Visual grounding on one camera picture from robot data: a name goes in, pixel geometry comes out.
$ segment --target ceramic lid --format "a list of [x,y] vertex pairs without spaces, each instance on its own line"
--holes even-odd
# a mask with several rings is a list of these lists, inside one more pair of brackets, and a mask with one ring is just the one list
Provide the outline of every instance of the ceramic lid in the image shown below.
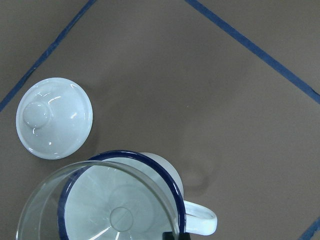
[[86,141],[92,121],[92,106],[85,91],[61,77],[32,86],[16,112],[22,144],[43,159],[61,159],[74,153]]

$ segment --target transparent glass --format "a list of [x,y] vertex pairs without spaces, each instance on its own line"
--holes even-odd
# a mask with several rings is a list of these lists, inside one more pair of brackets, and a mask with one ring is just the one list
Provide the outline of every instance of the transparent glass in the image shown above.
[[178,239],[178,213],[159,186],[126,164],[90,160],[46,178],[21,214],[17,240]]

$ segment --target gray tabletop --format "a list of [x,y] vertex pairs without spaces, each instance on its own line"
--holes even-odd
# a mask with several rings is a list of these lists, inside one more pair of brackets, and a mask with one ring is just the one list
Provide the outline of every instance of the gray tabletop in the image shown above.
[[[315,91],[317,1],[201,1]],[[86,3],[0,2],[0,98]],[[93,107],[84,145],[60,160],[29,153],[16,132],[40,80],[78,83]],[[320,215],[319,105],[184,1],[98,0],[0,113],[0,239],[13,239],[33,189],[70,163],[116,149],[158,154],[184,198],[218,228],[193,240],[294,240]]]

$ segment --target blue tape strip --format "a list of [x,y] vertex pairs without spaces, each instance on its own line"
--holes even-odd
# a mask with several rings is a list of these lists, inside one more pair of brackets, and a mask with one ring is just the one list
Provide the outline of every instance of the blue tape strip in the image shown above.
[[11,89],[11,91],[5,96],[5,98],[0,102],[0,112],[6,107],[6,105],[11,101],[11,99],[16,95],[16,93],[23,87],[31,74],[39,67],[57,48],[61,41],[67,36],[71,28],[76,24],[76,22],[85,14],[85,12],[95,3],[96,0],[89,0],[83,8],[75,15],[75,17],[69,22],[69,24],[62,30],[58,37],[53,43],[42,53],[37,61],[32,65],[32,67],[26,72],[26,74],[17,82],[17,84]]
[[197,0],[185,0],[188,4],[190,4],[194,9],[196,9],[199,13],[207,17],[211,22],[216,24],[219,28],[237,40],[244,47],[249,49],[252,53],[261,58],[266,64],[288,79],[291,83],[293,83],[296,87],[302,90],[305,94],[307,94],[310,98],[315,100],[318,104],[320,104],[320,95],[315,92],[307,83],[293,74],[290,70],[288,70],[285,66],[283,66],[280,62],[275,60],[268,53],[263,51],[260,47],[254,44],[251,40],[246,38],[232,26],[230,26],[227,22],[222,20],[204,5],[202,5]]
[[310,240],[317,231],[320,231],[320,217],[302,234],[299,240]]

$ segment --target mug handle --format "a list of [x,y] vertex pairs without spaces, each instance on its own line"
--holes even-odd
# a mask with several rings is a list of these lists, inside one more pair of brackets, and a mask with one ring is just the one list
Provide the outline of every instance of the mug handle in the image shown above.
[[207,236],[216,231],[218,219],[213,211],[189,201],[184,201],[184,206],[186,213],[186,233]]

